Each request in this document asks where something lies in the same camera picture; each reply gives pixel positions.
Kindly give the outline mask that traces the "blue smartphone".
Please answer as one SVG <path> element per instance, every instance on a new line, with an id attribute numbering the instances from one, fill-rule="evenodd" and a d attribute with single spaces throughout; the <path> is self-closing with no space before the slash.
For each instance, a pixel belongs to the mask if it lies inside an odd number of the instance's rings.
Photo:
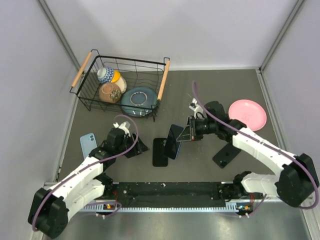
<path id="1" fill-rule="evenodd" d="M 170 126 L 170 129 L 166 138 L 166 143 L 164 145 L 163 154 L 172 160 L 175 160 L 178 156 L 178 153 L 181 147 L 181 142 L 177 141 L 177 138 L 183 132 L 183 130 L 184 128 L 182 126 L 178 126 L 175 124 L 172 124 Z"/>

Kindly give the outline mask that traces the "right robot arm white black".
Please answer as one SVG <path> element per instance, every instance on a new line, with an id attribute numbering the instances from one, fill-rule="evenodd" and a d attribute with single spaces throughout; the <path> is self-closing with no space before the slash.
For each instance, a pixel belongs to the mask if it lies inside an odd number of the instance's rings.
<path id="1" fill-rule="evenodd" d="M 315 195 L 311 208 L 320 200 L 320 182 L 313 160 L 305 153 L 287 152 L 254 133 L 243 122 L 230 119 L 217 101 L 201 105 L 193 99 L 186 127 L 178 135 L 178 142 L 200 141 L 204 135 L 214 134 L 232 148 L 244 151 L 260 161 L 271 174 L 244 171 L 234 177 L 232 190 L 239 198 L 260 193 L 279 198 L 287 205 L 299 208 L 311 195 Z"/>

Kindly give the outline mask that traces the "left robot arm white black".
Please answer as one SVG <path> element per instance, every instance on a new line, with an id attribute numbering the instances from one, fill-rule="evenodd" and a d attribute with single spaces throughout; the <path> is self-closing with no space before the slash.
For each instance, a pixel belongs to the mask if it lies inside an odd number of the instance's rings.
<path id="1" fill-rule="evenodd" d="M 114 191 L 105 171 L 121 156 L 132 158 L 148 147 L 137 133 L 130 133 L 129 123 L 115 124 L 99 146 L 63 180 L 48 189 L 40 188 L 33 197 L 27 218 L 34 231 L 55 239 L 72 217 L 93 200 L 109 198 Z"/>

